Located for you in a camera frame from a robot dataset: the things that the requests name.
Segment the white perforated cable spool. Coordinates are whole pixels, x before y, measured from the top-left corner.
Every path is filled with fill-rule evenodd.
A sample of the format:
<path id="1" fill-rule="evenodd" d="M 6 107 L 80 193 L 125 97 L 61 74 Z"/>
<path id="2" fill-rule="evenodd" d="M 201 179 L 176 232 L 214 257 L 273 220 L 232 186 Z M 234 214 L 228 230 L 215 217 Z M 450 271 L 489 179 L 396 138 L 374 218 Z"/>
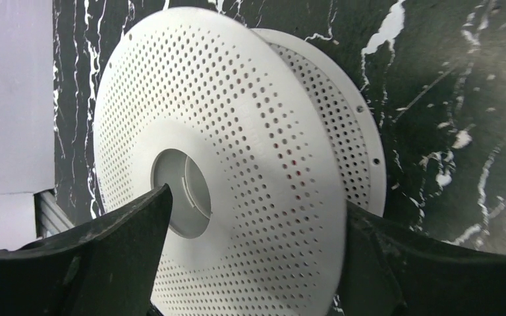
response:
<path id="1" fill-rule="evenodd" d="M 325 315 L 347 203 L 382 216 L 380 136 L 358 88 L 314 45 L 173 7 L 114 49 L 94 113 L 105 211 L 173 195 L 151 301 L 164 315 Z"/>

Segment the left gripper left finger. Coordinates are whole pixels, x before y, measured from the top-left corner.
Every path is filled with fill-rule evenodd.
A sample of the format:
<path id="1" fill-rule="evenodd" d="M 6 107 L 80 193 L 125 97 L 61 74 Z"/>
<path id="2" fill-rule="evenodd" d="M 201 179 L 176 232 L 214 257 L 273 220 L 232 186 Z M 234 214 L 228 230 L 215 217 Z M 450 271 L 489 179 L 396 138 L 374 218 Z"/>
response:
<path id="1" fill-rule="evenodd" d="M 151 303 L 173 196 L 154 188 L 18 250 L 0 250 L 0 315 L 158 315 Z"/>

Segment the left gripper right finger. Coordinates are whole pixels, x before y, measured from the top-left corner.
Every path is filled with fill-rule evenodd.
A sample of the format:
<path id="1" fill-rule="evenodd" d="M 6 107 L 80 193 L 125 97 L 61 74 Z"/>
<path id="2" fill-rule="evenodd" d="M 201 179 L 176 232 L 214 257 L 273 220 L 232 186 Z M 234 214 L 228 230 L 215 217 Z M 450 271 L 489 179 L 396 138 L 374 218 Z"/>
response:
<path id="1" fill-rule="evenodd" d="M 447 244 L 347 203 L 346 315 L 506 315 L 506 255 Z"/>

